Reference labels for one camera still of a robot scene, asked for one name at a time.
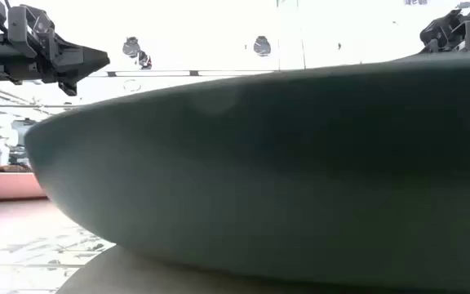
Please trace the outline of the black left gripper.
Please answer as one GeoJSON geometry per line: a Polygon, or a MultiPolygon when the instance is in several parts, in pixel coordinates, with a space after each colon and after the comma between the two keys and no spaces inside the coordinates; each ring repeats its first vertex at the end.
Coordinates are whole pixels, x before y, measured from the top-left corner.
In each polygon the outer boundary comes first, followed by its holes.
{"type": "Polygon", "coordinates": [[[48,55],[38,55],[35,58],[24,56],[7,39],[7,13],[10,8],[0,1],[0,80],[15,84],[35,79],[44,83],[57,82],[59,89],[67,96],[76,96],[77,81],[110,63],[106,51],[66,42],[56,31],[53,33],[48,55]]]}

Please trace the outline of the dark grey plate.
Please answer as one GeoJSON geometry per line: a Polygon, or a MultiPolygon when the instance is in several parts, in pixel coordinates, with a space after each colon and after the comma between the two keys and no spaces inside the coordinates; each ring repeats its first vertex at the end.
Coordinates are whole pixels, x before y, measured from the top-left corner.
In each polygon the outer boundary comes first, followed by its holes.
{"type": "Polygon", "coordinates": [[[470,52],[136,93],[24,144],[66,216],[142,255],[470,291],[470,52]]]}

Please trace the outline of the white blurred figure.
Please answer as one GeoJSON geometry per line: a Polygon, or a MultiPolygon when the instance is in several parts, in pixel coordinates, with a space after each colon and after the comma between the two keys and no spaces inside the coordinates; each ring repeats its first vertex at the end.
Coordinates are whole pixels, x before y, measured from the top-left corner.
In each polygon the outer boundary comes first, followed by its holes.
{"type": "Polygon", "coordinates": [[[14,115],[0,114],[0,165],[9,163],[11,147],[19,143],[19,132],[12,126],[15,120],[14,115]]]}

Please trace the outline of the grey round background object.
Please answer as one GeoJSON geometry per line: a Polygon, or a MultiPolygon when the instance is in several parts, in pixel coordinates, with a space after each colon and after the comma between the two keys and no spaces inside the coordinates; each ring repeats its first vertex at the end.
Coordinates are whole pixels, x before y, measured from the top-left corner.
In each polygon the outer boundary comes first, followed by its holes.
{"type": "Polygon", "coordinates": [[[137,37],[128,37],[122,46],[122,53],[130,58],[135,58],[140,52],[140,45],[137,37]]]}
{"type": "Polygon", "coordinates": [[[271,44],[265,36],[258,36],[255,39],[253,51],[258,56],[268,56],[271,53],[271,44]]]}

